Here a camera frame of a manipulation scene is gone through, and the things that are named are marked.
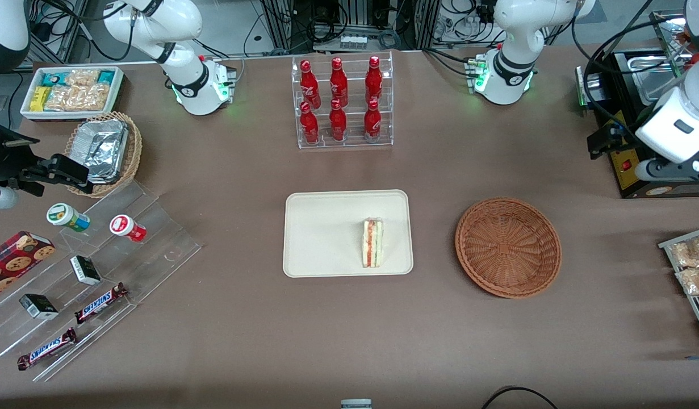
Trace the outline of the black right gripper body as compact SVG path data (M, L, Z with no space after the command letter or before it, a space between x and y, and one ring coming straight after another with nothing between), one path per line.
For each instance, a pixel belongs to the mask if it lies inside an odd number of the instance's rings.
M37 165L31 145L39 143L37 138L14 132L0 124L0 183L17 178L22 170Z

